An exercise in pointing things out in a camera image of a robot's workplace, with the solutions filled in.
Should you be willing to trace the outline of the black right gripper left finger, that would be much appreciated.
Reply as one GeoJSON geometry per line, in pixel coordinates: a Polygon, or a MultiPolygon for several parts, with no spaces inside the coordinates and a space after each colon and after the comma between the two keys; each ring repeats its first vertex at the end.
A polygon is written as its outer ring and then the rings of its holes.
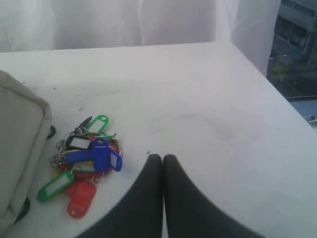
{"type": "Polygon", "coordinates": [[[80,238],[160,238],[162,236],[162,159],[148,156],[124,197],[80,238]]]}

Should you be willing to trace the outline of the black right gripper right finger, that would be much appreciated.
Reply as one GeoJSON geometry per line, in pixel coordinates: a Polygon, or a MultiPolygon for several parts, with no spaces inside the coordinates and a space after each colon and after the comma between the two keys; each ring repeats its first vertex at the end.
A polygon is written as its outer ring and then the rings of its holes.
{"type": "Polygon", "coordinates": [[[261,238],[206,198],[177,157],[163,159],[166,226],[170,238],[261,238]]]}

